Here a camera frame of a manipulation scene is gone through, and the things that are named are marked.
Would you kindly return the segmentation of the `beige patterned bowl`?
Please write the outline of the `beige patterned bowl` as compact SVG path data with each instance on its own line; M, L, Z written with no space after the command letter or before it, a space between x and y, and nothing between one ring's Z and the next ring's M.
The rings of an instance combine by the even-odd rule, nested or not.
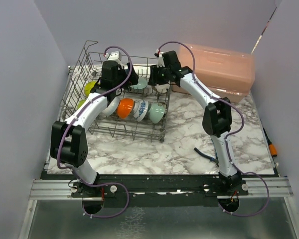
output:
M160 94L166 93L170 88L169 84L163 84L163 85L156 85L154 86L155 91L157 91Z

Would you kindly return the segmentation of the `white round bowl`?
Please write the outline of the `white round bowl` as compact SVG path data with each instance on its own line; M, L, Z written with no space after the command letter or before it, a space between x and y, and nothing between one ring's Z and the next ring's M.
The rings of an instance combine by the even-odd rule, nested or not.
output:
M117 107L117 115L121 119L125 119L133 110L134 100L131 98L123 98Z

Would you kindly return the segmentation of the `blue floral bowl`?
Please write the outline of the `blue floral bowl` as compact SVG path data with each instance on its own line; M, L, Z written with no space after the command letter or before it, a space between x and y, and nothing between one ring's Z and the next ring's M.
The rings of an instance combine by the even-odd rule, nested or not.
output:
M133 117L137 122L141 122L146 116L149 109L149 101L137 100L133 108Z

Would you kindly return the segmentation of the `celadon green bowl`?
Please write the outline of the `celadon green bowl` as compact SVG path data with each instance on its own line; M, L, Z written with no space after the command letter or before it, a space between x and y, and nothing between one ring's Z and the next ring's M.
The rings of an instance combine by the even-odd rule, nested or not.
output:
M165 114L165 104L158 102L152 103L149 110L149 119L152 123L158 123Z

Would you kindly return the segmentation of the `grey bowl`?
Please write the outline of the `grey bowl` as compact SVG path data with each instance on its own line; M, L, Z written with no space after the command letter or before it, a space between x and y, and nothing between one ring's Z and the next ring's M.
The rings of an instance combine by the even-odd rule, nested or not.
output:
M115 97L112 100L112 102L102 111L102 113L107 117L112 115L116 111L119 103L120 103L120 98Z

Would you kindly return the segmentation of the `yellow-green bowl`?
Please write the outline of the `yellow-green bowl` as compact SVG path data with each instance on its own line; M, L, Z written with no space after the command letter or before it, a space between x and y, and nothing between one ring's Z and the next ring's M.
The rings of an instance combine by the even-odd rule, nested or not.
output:
M96 81L90 81L84 86L83 93L86 97L89 96L91 89L95 86L95 84L96 84Z

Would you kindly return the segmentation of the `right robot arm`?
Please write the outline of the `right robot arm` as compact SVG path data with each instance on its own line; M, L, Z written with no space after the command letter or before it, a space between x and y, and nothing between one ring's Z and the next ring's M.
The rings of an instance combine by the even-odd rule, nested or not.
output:
M219 179L216 191L230 195L242 181L242 175L234 165L229 136L232 124L230 100L212 93L191 68L182 67L175 51L163 53L157 50L154 55L158 62L150 68L150 84L175 83L190 93L202 106L202 126L211 136L218 157Z

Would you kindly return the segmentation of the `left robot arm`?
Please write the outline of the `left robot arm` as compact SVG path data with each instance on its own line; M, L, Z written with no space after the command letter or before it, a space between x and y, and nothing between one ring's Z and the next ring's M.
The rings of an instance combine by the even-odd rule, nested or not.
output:
M83 191L88 196L96 196L100 191L97 182L98 173L87 161L88 144L86 131L117 96L117 89L135 85L138 76L133 64L127 63L128 69L114 60L103 63L101 76L94 84L81 107L65 121L57 120L52 125L50 157L57 160L60 169L71 169L81 181Z

